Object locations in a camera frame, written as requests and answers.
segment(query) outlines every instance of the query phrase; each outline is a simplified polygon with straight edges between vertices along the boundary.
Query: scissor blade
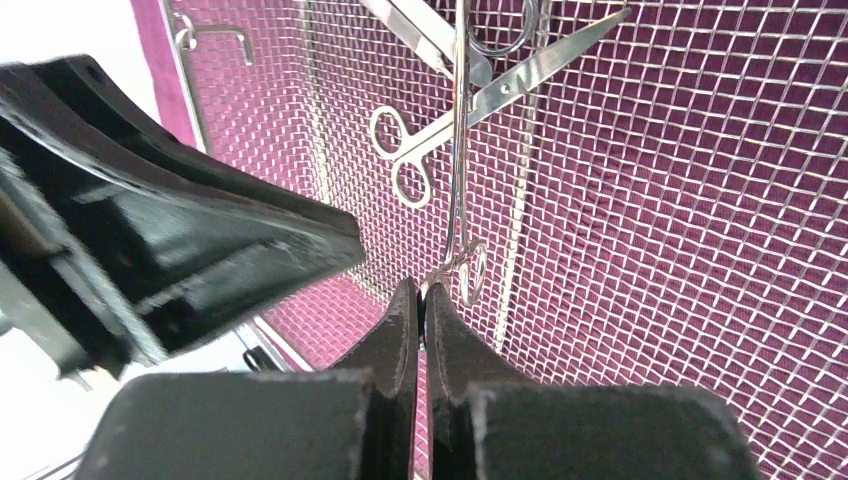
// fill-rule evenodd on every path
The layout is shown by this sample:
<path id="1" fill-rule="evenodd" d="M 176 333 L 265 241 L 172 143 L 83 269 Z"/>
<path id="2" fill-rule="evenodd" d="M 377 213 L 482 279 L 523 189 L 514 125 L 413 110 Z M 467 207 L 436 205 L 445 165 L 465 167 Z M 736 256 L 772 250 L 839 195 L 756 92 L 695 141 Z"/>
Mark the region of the scissor blade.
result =
<path id="1" fill-rule="evenodd" d="M 391 3 L 453 63 L 456 32 L 447 20 L 433 10 L 426 0 L 393 0 Z M 492 81 L 492 64 L 473 48 L 469 49 L 468 56 L 471 62 L 468 69 L 471 83 L 485 87 Z"/>
<path id="2" fill-rule="evenodd" d="M 453 73 L 448 70 L 439 49 L 406 18 L 400 10 L 389 0 L 359 0 L 383 25 L 388 27 L 401 42 L 412 49 L 413 53 L 436 71 L 443 73 L 448 78 L 453 78 Z"/>
<path id="3" fill-rule="evenodd" d="M 474 125 L 538 87 L 598 43 L 629 14 L 630 8 L 625 8 L 581 28 L 548 45 L 486 85 L 474 95 L 474 111 L 468 116 L 468 124 Z"/>

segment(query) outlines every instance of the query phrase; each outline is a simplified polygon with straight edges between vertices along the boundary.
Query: metal instrument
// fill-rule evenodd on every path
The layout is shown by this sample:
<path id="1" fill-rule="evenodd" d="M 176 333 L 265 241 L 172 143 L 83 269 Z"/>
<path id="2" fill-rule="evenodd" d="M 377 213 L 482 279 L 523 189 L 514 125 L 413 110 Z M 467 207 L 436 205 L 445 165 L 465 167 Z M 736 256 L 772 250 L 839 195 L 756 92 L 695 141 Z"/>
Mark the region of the metal instrument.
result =
<path id="1" fill-rule="evenodd" d="M 183 28 L 176 30 L 178 23 L 183 24 Z M 195 144 L 198 150 L 207 152 L 212 141 L 209 138 L 209 129 L 206 126 L 205 115 L 203 115 L 203 107 L 200 99 L 200 92 L 197 81 L 194 78 L 191 69 L 186 69 L 184 65 L 188 63 L 188 57 L 191 52 L 197 49 L 197 37 L 199 35 L 234 35 L 241 44 L 242 54 L 244 55 L 244 64 L 253 65 L 253 44 L 250 41 L 247 33 L 235 25 L 202 25 L 195 26 L 191 17 L 182 12 L 173 12 L 166 23 L 169 32 L 174 37 L 174 46 L 177 47 L 178 54 L 176 55 L 179 62 L 179 71 L 182 74 L 180 82 L 189 98 L 191 104 L 194 105 L 193 112 L 190 112 L 192 129 L 195 134 Z"/>
<path id="2" fill-rule="evenodd" d="M 554 42 L 480 89 L 474 95 L 472 102 L 474 110 L 469 113 L 468 126 L 473 126 L 493 113 L 515 103 L 523 95 L 551 78 L 597 43 L 607 32 L 621 23 L 629 13 L 630 9 L 625 8 Z M 377 122 L 382 115 L 393 117 L 399 125 L 400 147 L 394 152 L 387 151 L 377 141 Z M 432 182 L 424 159 L 428 153 L 451 138 L 453 121 L 453 114 L 447 112 L 418 133 L 410 135 L 400 114 L 394 108 L 383 105 L 374 110 L 371 115 L 369 129 L 371 143 L 381 158 L 394 161 L 391 172 L 392 191 L 403 205 L 418 209 L 424 207 L 430 201 Z M 413 167 L 424 179 L 424 191 L 418 200 L 407 195 L 400 185 L 400 169 L 404 165 Z"/>
<path id="3" fill-rule="evenodd" d="M 539 23 L 539 4 L 537 2 L 538 0 L 524 0 L 524 10 L 521 13 L 524 17 L 524 23 L 521 26 L 521 33 L 515 41 L 505 47 L 491 48 L 484 45 L 480 40 L 477 40 L 477 37 L 474 35 L 471 35 L 471 48 L 473 48 L 473 51 L 480 52 L 487 57 L 505 57 L 521 48 L 530 40 L 533 30 Z"/>
<path id="4" fill-rule="evenodd" d="M 453 85 L 453 180 L 451 181 L 451 201 L 448 211 L 448 235 L 442 265 L 431 272 L 421 283 L 421 296 L 426 296 L 430 285 L 446 283 L 447 275 L 459 268 L 460 297 L 467 305 L 477 301 L 483 286 L 486 271 L 486 243 L 476 239 L 468 240 L 468 222 L 466 211 L 466 167 L 468 157 L 468 112 L 469 102 L 467 52 L 470 50 L 470 31 L 468 17 L 470 0 L 460 0 L 456 8 L 456 63 L 454 63 Z M 459 245 L 456 244 L 456 228 L 459 227 Z M 471 279 L 468 264 L 474 261 L 474 288 L 470 288 Z"/>
<path id="5" fill-rule="evenodd" d="M 388 0 L 359 0 L 359 2 L 411 48 L 424 63 L 448 78 L 453 78 L 442 60 L 442 52 Z"/>
<path id="6" fill-rule="evenodd" d="M 424 0 L 399 0 L 392 4 L 394 8 L 400 11 L 415 27 L 423 33 L 428 40 L 433 42 L 442 54 L 449 60 L 453 61 L 456 57 L 454 53 L 454 39 L 456 32 L 453 26 L 445 20 L 439 12 L 433 10 L 430 5 Z M 524 25 L 535 25 L 538 19 L 526 18 Z M 483 87 L 492 81 L 492 63 L 483 56 L 485 51 L 477 52 L 476 50 L 468 51 L 468 59 L 471 63 L 469 67 L 468 79 L 474 85 Z"/>

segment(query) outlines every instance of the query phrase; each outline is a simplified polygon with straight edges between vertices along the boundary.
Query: metal wire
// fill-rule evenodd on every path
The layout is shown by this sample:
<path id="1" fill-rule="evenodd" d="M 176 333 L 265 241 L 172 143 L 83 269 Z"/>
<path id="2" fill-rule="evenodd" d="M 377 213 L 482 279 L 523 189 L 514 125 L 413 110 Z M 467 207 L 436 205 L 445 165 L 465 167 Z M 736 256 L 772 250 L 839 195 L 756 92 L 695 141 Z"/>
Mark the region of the metal wire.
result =
<path id="1" fill-rule="evenodd" d="M 521 31 L 514 3 L 472 2 L 485 42 Z M 623 3 L 546 0 L 544 28 L 493 61 L 495 75 Z M 539 381 L 699 385 L 727 400 L 766 476 L 839 478 L 848 9 L 627 4 L 628 22 L 599 46 L 471 132 L 469 235 L 486 240 L 490 268 L 460 313 Z M 412 211 L 367 128 L 382 104 L 425 126 L 451 108 L 450 85 L 357 0 L 254 5 L 173 1 L 198 26 L 237 25 L 253 42 L 250 67 L 233 38 L 205 36 L 190 54 L 212 153 L 362 225 L 364 265 L 266 315 L 320 367 L 400 279 L 440 262 L 449 146 L 429 159 L 433 200 Z M 436 7 L 452 18 L 453 2 Z"/>

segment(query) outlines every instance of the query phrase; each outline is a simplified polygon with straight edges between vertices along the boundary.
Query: metal hook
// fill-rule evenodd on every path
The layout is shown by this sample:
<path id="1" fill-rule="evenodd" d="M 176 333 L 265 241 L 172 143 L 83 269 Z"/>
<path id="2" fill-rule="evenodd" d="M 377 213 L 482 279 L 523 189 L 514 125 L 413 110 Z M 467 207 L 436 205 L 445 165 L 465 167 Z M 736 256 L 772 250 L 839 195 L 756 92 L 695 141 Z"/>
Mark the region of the metal hook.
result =
<path id="1" fill-rule="evenodd" d="M 202 25 L 196 27 L 191 17 L 181 12 L 174 12 L 174 18 L 183 22 L 182 30 L 174 35 L 174 43 L 181 49 L 193 52 L 197 48 L 197 36 L 204 35 L 235 35 L 244 50 L 244 63 L 253 65 L 253 45 L 247 33 L 235 25 Z"/>

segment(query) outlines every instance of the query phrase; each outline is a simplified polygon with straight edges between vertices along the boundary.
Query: surgical scissors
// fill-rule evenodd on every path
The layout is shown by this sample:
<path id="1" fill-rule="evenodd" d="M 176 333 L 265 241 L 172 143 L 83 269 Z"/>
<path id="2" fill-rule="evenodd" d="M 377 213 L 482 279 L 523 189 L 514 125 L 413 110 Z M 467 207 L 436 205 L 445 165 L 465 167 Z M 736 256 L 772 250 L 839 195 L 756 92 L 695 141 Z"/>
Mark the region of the surgical scissors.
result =
<path id="1" fill-rule="evenodd" d="M 468 115 L 468 127 L 515 103 L 551 78 L 597 43 L 629 14 L 630 8 L 625 8 L 557 40 L 481 88 L 471 102 L 473 110 Z M 400 130 L 400 146 L 394 152 L 384 149 L 377 140 L 377 122 L 383 115 L 393 117 Z M 393 162 L 392 191 L 403 205 L 419 209 L 430 201 L 432 180 L 425 164 L 425 157 L 451 138 L 453 121 L 453 113 L 446 112 L 418 133 L 410 135 L 406 124 L 394 108 L 383 105 L 371 114 L 371 143 L 381 158 Z M 414 168 L 423 178 L 424 191 L 418 200 L 408 196 L 401 187 L 400 169 L 405 165 Z"/>
<path id="2" fill-rule="evenodd" d="M 435 45 L 448 60 L 451 62 L 454 61 L 454 57 L 456 56 L 456 53 L 454 52 L 456 32 L 454 31 L 453 26 L 448 23 L 448 21 L 445 20 L 439 12 L 433 10 L 426 0 L 385 1 L 387 1 L 387 3 L 391 3 L 391 5 L 397 9 L 401 15 L 408 19 L 409 23 L 414 25 L 415 28 L 427 37 L 428 40 L 433 42 L 433 45 Z M 532 21 L 534 20 L 525 20 L 525 24 Z M 470 50 L 468 52 L 468 58 L 471 62 L 468 79 L 471 83 L 478 87 L 484 87 L 487 83 L 492 81 L 492 63 L 483 56 L 487 53 L 488 51 L 484 51 L 481 54 L 474 50 Z"/>
<path id="3" fill-rule="evenodd" d="M 442 60 L 442 53 L 433 42 L 389 0 L 359 0 L 383 25 L 388 27 L 418 58 L 434 70 L 452 78 Z"/>

